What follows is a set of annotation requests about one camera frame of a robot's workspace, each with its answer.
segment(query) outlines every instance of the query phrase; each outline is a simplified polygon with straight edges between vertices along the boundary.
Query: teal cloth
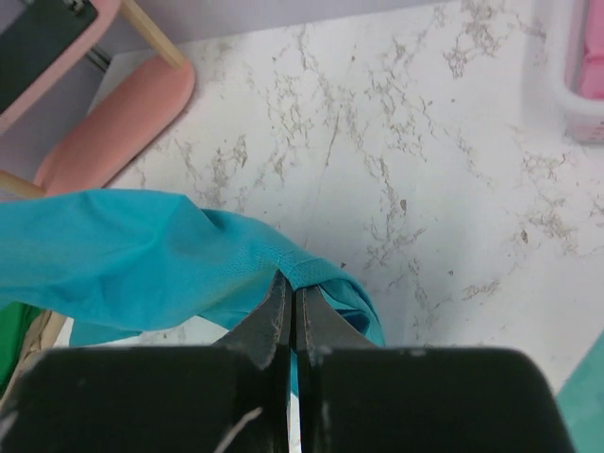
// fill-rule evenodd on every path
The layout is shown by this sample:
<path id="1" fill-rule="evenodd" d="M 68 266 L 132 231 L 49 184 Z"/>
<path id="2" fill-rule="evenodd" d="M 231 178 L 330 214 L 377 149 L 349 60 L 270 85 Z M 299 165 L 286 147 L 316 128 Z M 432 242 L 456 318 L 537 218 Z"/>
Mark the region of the teal cloth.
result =
<path id="1" fill-rule="evenodd" d="M 558 393 L 577 453 L 604 451 L 604 332 Z"/>
<path id="2" fill-rule="evenodd" d="M 0 205 L 0 309 L 18 300 L 75 319 L 70 343 L 98 344 L 199 315 L 235 327 L 275 271 L 376 344 L 381 326 L 351 276 L 263 222 L 201 210 L 182 195 L 96 190 Z"/>

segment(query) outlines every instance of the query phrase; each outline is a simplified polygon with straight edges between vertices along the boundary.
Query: pink chair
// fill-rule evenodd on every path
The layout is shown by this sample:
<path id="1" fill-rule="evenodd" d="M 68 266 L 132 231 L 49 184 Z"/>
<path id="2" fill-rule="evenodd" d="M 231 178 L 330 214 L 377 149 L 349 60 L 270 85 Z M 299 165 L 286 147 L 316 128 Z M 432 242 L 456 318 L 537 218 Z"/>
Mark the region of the pink chair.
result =
<path id="1" fill-rule="evenodd" d="M 34 183 L 0 170 L 0 189 L 22 198 L 106 185 L 184 109 L 193 92 L 192 65 L 135 0 L 91 0 L 98 15 L 77 40 L 0 118 L 8 127 L 93 47 L 118 9 L 158 55 L 143 63 L 57 144 Z"/>

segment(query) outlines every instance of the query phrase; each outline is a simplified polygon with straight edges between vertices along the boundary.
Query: wooden chair leg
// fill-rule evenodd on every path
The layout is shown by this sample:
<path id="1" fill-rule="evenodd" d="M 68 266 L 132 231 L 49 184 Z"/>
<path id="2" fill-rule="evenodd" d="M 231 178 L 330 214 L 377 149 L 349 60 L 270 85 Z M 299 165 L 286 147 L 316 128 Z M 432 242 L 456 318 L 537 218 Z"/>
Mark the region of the wooden chair leg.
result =
<path id="1" fill-rule="evenodd" d="M 0 170 L 0 190 L 14 193 L 22 198 L 44 197 L 44 189 L 42 187 L 5 172 L 4 170 Z"/>
<path id="2" fill-rule="evenodd" d="M 120 12 L 141 33 L 141 36 L 172 66 L 179 68 L 185 56 L 164 35 L 135 0 L 122 0 Z"/>

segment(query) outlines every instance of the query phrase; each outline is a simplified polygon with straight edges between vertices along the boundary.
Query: pink item in basket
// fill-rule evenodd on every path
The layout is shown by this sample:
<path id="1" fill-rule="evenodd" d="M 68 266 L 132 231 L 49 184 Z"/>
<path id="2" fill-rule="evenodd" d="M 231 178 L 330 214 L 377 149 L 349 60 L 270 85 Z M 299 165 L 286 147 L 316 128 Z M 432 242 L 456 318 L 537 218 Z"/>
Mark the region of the pink item in basket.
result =
<path id="1" fill-rule="evenodd" d="M 2 114 L 0 135 L 74 66 L 105 34 L 117 15 L 121 0 L 91 0 L 94 22 Z"/>
<path id="2" fill-rule="evenodd" d="M 585 21 L 585 60 L 604 62 L 604 0 L 590 0 Z"/>
<path id="3" fill-rule="evenodd" d="M 587 99 L 604 99 L 604 0 L 589 2 L 579 94 Z"/>
<path id="4" fill-rule="evenodd" d="M 604 60 L 583 61 L 579 94 L 586 99 L 604 99 Z"/>
<path id="5" fill-rule="evenodd" d="M 178 116 L 194 81 L 188 61 L 149 59 L 53 148 L 34 182 L 46 195 L 103 187 Z"/>

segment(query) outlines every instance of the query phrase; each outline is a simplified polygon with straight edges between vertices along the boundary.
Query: white wall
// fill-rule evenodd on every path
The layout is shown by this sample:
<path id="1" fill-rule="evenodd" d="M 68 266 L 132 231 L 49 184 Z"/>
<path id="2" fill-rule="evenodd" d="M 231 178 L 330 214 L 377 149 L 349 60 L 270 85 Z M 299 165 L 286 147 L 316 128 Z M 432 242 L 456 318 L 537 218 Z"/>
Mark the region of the white wall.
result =
<path id="1" fill-rule="evenodd" d="M 175 42 L 204 40 L 265 28 L 436 3 L 436 0 L 138 1 Z M 121 18 L 111 27 L 101 43 L 112 55 L 145 48 L 141 37 Z"/>

